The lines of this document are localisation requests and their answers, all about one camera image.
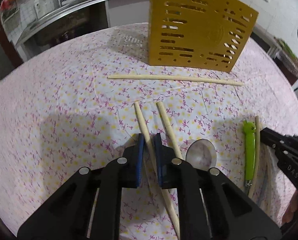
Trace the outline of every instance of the golden utensil holder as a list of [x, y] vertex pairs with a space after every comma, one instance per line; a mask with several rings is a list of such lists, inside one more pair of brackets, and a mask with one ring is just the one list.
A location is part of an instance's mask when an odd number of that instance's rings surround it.
[[149, 65], [230, 72], [257, 16], [238, 0], [150, 0]]

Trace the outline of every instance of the white wall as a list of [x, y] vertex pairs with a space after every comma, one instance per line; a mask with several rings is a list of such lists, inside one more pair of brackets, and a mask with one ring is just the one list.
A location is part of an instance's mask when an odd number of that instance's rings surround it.
[[240, 0], [259, 12], [257, 24], [282, 38], [298, 57], [298, 0]]

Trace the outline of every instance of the green utensil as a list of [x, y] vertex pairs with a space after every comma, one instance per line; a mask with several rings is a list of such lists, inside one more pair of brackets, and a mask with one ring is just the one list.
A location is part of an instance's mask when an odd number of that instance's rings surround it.
[[243, 121], [243, 131], [245, 134], [245, 185], [252, 184], [255, 163], [255, 124]]

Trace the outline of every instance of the pink flower pattern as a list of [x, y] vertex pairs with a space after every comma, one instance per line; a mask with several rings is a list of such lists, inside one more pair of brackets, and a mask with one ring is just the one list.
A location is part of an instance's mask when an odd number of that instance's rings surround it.
[[[0, 82], [0, 217], [13, 233], [80, 167], [104, 167], [134, 143], [139, 125], [133, 103], [141, 101], [151, 134], [169, 137], [158, 115], [163, 100], [179, 146], [205, 138], [216, 148], [218, 167], [244, 184], [241, 122], [260, 116], [263, 127], [298, 135], [298, 101], [274, 62], [249, 39], [231, 73], [149, 66], [147, 24], [120, 26], [62, 43], [25, 62]], [[163, 74], [233, 79], [244, 87], [164, 81], [109, 80], [111, 74]], [[271, 182], [262, 188], [268, 158]], [[123, 189], [121, 236], [175, 239], [148, 156], [138, 189]], [[278, 224], [294, 187], [261, 149], [253, 200]], [[177, 209], [176, 190], [170, 198]]]

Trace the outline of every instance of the silver screw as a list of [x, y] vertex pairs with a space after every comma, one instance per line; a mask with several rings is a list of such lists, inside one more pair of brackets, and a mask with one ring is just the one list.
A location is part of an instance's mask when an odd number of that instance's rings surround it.
[[217, 175], [220, 174], [220, 171], [217, 168], [211, 168], [209, 170], [209, 172], [210, 172], [211, 175], [214, 175], [214, 176], [217, 176]]
[[182, 162], [182, 160], [179, 159], [179, 158], [173, 158], [173, 159], [171, 160], [171, 162], [172, 162], [174, 165], [179, 165], [179, 164]]
[[81, 175], [85, 175], [85, 174], [87, 174], [88, 172], [89, 172], [89, 169], [88, 169], [87, 167], [82, 167], [82, 168], [79, 169], [79, 173], [80, 173]]
[[125, 163], [127, 162], [127, 158], [125, 158], [125, 157], [120, 157], [120, 158], [117, 159], [117, 162], [118, 162], [119, 164], [125, 164]]

